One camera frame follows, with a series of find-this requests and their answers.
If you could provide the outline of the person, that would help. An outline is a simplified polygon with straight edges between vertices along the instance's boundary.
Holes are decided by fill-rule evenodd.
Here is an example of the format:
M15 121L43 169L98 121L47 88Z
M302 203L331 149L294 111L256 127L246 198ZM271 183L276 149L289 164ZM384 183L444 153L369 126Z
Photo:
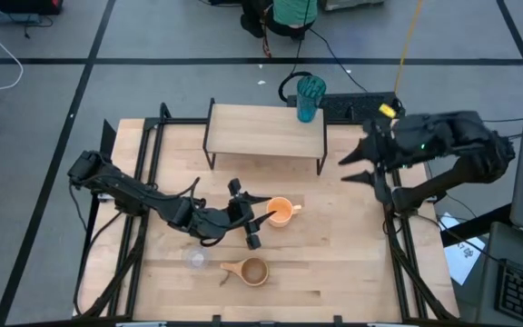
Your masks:
M317 0L241 0L241 27L256 38L265 29L301 41L318 15Z

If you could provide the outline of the black vented computer case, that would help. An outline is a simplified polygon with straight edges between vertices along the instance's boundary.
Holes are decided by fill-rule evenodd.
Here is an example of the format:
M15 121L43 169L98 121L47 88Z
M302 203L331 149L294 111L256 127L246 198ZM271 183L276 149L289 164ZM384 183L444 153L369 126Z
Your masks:
M297 116L297 95L285 96L283 93L279 93L279 97L288 107L296 110ZM391 106L397 112L395 118L405 115L402 102L393 92L325 94L321 98L320 107L311 122L322 117L325 124L363 124L369 120L382 120L388 123L393 119L379 111L381 104Z

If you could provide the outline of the teal faceted plastic tumbler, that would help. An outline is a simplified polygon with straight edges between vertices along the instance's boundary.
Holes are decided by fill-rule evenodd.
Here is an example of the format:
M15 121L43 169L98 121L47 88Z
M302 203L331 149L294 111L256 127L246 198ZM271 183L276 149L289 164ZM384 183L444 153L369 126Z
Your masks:
M326 89L326 83L315 75L304 76L298 81L297 117L301 122L310 123L314 119Z

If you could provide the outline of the orange mug with handle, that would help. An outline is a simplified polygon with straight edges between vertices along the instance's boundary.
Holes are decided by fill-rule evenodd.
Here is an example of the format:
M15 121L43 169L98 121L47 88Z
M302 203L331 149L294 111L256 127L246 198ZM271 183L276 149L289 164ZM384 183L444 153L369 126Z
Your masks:
M301 205L292 204L284 197L274 197L268 201L266 206L267 213L272 213L269 217L269 224L273 227L284 227L301 208Z

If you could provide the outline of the wooden shelf with black legs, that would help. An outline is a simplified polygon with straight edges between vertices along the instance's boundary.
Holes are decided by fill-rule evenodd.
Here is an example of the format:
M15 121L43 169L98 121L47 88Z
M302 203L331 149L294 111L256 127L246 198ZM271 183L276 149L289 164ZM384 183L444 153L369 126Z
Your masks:
M328 155L325 113L309 123L295 107L220 104L210 100L202 150L210 169L218 154L245 154L314 159L321 174Z

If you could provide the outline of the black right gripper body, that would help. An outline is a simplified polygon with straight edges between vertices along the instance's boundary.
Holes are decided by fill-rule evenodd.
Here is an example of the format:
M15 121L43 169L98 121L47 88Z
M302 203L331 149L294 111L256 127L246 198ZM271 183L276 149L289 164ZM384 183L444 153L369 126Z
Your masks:
M394 133L389 125L380 125L379 121L365 123L365 138L373 171L368 172L368 182L373 187L375 198L382 204L392 203L391 189L386 174L408 165L407 155L400 150Z

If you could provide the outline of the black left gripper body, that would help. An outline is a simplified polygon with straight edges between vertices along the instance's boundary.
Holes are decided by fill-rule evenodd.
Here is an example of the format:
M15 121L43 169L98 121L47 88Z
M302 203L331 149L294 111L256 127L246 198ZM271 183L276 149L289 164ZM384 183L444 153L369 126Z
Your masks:
M192 199L195 207L193 218L196 228L196 237L200 239L203 247L212 247L219 243L225 234L237 228L243 228L255 215L252 206L242 199L241 182L238 178L229 181L228 189L231 199L224 209L206 208L204 199ZM246 243L250 250L261 247L261 241L256 233L246 233Z

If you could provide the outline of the clear plastic cup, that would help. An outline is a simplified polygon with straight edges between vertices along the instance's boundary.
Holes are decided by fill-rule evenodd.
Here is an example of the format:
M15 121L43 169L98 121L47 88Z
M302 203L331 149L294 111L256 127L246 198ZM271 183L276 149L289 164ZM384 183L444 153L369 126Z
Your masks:
M209 250L201 246L193 246L183 251L183 262L191 270L201 270L208 266Z

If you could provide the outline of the white paper sheet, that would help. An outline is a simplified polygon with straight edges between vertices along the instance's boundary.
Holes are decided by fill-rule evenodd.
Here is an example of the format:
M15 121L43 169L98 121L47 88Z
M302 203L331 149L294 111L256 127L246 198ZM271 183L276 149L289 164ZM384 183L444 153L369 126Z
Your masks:
M465 283L481 255L479 250L484 250L485 246L486 244L478 237L473 237L466 242L456 243L444 248L449 275L454 282L459 285Z

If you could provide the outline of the black metal table frame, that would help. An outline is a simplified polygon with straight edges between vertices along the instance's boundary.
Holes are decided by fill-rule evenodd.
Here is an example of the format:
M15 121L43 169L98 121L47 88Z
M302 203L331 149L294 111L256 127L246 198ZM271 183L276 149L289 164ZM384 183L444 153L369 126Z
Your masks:
M322 170L312 159L220 155L210 167L202 150L203 120L173 120L161 133L141 119L123 119L113 162L140 171L165 193L194 185L210 206L229 199L228 182L258 196L283 196L301 207L282 228L264 225L261 248L252 252L242 230L227 233L192 267L198 242L176 232L156 214L145 219L141 261L122 283L116 312L139 321L210 322L398 322L419 314L420 297L410 282L397 285L373 191L346 176L367 163L338 166L362 137L357 125L327 129ZM253 255L270 267L268 280L251 287L222 269Z

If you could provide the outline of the black and red box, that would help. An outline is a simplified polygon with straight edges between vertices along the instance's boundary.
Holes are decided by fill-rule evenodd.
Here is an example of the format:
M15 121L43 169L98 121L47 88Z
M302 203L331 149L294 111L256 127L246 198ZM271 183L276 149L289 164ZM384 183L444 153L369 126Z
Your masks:
M0 11L5 14L59 15L64 0L0 0Z

